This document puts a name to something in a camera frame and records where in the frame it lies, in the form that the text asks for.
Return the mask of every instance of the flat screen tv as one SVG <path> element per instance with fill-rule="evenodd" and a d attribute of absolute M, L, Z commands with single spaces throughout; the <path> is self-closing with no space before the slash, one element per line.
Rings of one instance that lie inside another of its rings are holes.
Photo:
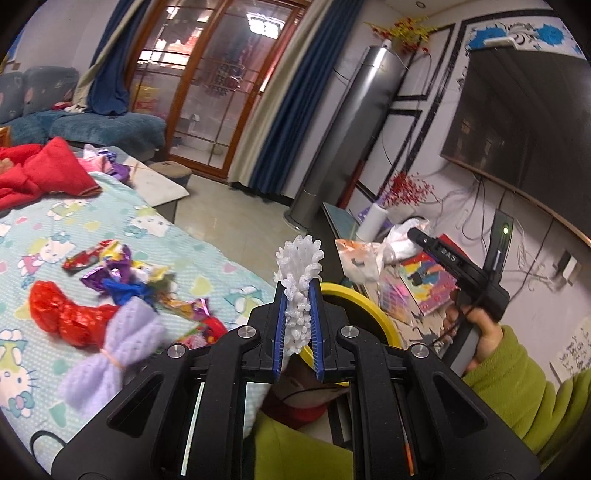
<path fill-rule="evenodd" d="M 557 53 L 470 53 L 441 155 L 542 207 L 591 247 L 591 66 Z"/>

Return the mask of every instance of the silver bolt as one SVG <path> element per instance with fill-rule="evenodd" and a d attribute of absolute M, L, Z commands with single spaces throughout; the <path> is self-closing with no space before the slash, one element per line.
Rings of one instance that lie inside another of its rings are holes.
<path fill-rule="evenodd" d="M 180 343 L 175 343 L 174 345 L 168 347 L 166 353 L 170 358 L 181 358 L 186 351 L 187 348 L 184 345 L 181 345 Z"/>
<path fill-rule="evenodd" d="M 410 352 L 417 358 L 427 358 L 429 356 L 429 348 L 422 343 L 415 343 L 410 348 Z"/>
<path fill-rule="evenodd" d="M 359 334 L 359 329 L 353 325 L 345 325 L 341 328 L 340 334 L 345 338 L 355 338 Z"/>
<path fill-rule="evenodd" d="M 242 338 L 252 338 L 256 335 L 256 328 L 252 325 L 245 325 L 238 329 L 238 336 Z"/>

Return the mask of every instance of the blue curtain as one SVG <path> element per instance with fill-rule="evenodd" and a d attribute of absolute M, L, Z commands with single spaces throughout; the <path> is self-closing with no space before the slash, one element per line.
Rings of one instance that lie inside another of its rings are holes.
<path fill-rule="evenodd" d="M 100 55 L 111 35 L 123 19 L 125 13 L 134 3 L 134 0 L 120 0 L 107 26 L 99 45 L 96 48 L 95 55 L 92 57 L 93 65 Z M 98 113 L 99 115 L 125 115 L 129 105 L 129 92 L 125 88 L 124 73 L 127 63 L 127 55 L 132 46 L 133 39 L 139 29 L 141 21 L 148 10 L 150 0 L 137 9 L 134 16 L 121 32 L 111 52 L 105 62 L 102 64 L 88 96 L 88 111 Z"/>
<path fill-rule="evenodd" d="M 364 0 L 334 0 L 273 121 L 248 186 L 281 194 L 300 145 Z"/>

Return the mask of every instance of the door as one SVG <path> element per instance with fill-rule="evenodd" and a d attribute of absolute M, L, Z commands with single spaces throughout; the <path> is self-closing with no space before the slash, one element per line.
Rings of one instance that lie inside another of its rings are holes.
<path fill-rule="evenodd" d="M 225 179 L 301 9 L 275 0 L 167 3 L 139 52 L 132 110 L 167 121 L 172 160 Z"/>

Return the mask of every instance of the ceiling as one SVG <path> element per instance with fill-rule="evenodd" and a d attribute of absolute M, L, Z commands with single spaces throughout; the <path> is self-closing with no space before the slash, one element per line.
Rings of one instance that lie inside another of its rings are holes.
<path fill-rule="evenodd" d="M 409 17 L 430 17 L 467 1 L 469 0 L 420 0 L 416 2 L 419 4 L 423 3 L 425 8 L 419 8 L 415 0 L 386 0 L 386 3 L 393 9 Z"/>

